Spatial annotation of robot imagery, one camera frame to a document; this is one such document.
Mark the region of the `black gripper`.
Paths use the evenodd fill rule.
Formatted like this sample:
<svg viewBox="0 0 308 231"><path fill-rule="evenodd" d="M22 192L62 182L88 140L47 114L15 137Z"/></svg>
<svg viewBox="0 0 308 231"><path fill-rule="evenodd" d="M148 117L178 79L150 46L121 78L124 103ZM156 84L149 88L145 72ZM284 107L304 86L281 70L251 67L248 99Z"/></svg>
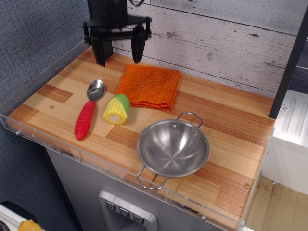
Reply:
<svg viewBox="0 0 308 231"><path fill-rule="evenodd" d="M113 54L111 40L120 39L131 39L133 60L140 62L145 40L152 36L152 19L129 15L126 0L89 0L87 3L90 19L82 24L84 41L92 44L96 63L105 66L106 60Z"/></svg>

